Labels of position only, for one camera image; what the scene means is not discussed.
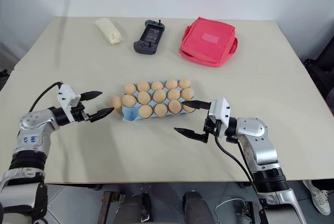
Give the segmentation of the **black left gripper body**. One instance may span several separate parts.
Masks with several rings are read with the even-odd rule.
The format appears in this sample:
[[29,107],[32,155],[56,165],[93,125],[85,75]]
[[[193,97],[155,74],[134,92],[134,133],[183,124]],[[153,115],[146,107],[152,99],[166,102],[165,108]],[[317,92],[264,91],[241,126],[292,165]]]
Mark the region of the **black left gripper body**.
[[76,107],[72,107],[70,112],[74,119],[74,122],[91,120],[91,116],[85,112],[85,106],[83,104],[79,104]]

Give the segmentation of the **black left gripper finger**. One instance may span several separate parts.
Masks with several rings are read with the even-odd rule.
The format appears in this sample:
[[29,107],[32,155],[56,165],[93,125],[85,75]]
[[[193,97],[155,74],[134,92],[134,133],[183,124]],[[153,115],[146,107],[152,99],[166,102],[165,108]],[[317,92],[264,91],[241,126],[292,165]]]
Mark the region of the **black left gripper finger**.
[[105,108],[97,111],[96,113],[89,115],[89,121],[91,123],[96,122],[104,117],[108,116],[110,113],[114,111],[114,108]]
[[84,93],[80,94],[80,101],[92,100],[92,99],[98,97],[101,94],[102,94],[101,91],[88,91],[88,92],[84,92]]

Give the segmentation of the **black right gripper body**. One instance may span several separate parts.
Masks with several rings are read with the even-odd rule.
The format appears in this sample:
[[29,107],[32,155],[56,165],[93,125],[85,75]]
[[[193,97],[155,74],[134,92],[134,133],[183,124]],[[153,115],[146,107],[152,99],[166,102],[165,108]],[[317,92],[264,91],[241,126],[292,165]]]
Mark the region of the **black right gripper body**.
[[220,136],[222,121],[217,120],[214,114],[208,109],[207,117],[204,123],[204,140],[203,143],[208,142],[209,135],[213,135],[214,137]]

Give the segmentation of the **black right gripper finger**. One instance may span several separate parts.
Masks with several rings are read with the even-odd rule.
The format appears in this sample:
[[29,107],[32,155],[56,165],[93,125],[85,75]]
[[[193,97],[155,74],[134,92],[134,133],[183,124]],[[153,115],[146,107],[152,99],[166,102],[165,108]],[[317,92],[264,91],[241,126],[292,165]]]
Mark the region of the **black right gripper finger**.
[[204,101],[199,101],[199,100],[183,101],[182,105],[185,105],[193,109],[205,109],[205,110],[209,110],[211,107],[210,102],[204,102]]
[[174,129],[178,133],[182,134],[183,136],[185,136],[185,137],[187,137],[189,139],[197,140],[197,141],[200,141],[202,143],[206,143],[207,142],[207,136],[206,136],[206,134],[198,134],[198,133],[195,133],[193,130],[186,129],[186,128],[175,127]]

